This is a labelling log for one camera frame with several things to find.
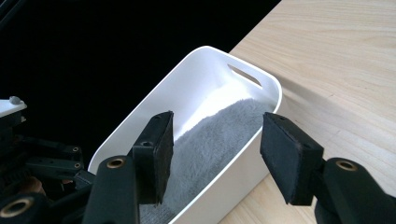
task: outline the bin handle hole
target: bin handle hole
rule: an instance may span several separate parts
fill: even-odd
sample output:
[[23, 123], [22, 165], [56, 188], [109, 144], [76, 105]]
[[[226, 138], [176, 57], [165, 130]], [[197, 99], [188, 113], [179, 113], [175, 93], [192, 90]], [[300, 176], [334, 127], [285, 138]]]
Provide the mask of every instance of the bin handle hole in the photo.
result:
[[259, 80], [257, 80], [255, 77], [249, 75], [248, 73], [245, 73], [244, 71], [230, 65], [227, 64], [228, 67], [233, 71], [234, 74], [239, 75], [241, 77], [244, 77], [246, 80], [252, 82], [253, 84], [255, 84], [257, 87], [262, 88], [262, 84], [260, 84]]

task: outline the white plastic bin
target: white plastic bin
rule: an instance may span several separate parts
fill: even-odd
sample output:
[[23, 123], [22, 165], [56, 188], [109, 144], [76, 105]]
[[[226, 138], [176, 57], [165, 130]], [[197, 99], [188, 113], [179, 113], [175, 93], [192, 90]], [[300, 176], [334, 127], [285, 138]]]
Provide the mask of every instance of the white plastic bin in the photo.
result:
[[[195, 49], [98, 148], [88, 170], [96, 174], [104, 159], [126, 155], [156, 114], [168, 110], [175, 113], [176, 141], [201, 119], [247, 98], [268, 104], [273, 113], [283, 114], [282, 111], [287, 110], [281, 86], [272, 75], [221, 50], [208, 46]], [[261, 134], [259, 129], [171, 223], [218, 223], [262, 181], [269, 172], [260, 155]]]

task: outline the screw hole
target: screw hole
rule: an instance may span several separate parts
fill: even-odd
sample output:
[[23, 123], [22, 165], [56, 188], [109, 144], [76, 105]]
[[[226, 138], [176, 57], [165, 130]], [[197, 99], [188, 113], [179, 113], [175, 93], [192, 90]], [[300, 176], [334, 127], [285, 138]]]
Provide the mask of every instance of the screw hole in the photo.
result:
[[118, 159], [109, 161], [107, 163], [107, 167], [110, 169], [120, 168], [121, 166], [123, 166], [124, 163], [125, 163], [124, 159], [118, 158]]
[[151, 143], [151, 142], [142, 142], [141, 145], [142, 145], [143, 147], [151, 147], [151, 146], [152, 146], [152, 143]]
[[18, 199], [9, 203], [0, 211], [0, 217], [15, 217], [22, 214], [33, 205], [34, 199], [32, 197]]
[[337, 161], [335, 164], [337, 164], [338, 167], [340, 167], [344, 170], [347, 170], [347, 171], [357, 171], [358, 170], [358, 167], [349, 161]]

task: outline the light wood surface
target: light wood surface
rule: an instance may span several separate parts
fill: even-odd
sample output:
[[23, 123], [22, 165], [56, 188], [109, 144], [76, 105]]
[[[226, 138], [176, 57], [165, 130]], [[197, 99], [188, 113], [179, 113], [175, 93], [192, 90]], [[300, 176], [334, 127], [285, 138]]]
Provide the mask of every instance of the light wood surface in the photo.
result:
[[[282, 0], [230, 53], [278, 78], [324, 159], [396, 196], [396, 1]], [[269, 175], [220, 223], [316, 223], [313, 208], [286, 205]]]

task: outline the gray fabric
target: gray fabric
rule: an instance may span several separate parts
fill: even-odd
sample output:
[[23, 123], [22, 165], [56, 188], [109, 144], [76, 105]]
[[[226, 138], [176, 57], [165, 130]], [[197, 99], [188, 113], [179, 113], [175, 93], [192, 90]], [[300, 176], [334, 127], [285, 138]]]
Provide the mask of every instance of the gray fabric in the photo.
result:
[[241, 100], [202, 119], [180, 136], [174, 144], [163, 204], [140, 205], [141, 223], [172, 220], [260, 129], [267, 111], [270, 108], [256, 100]]

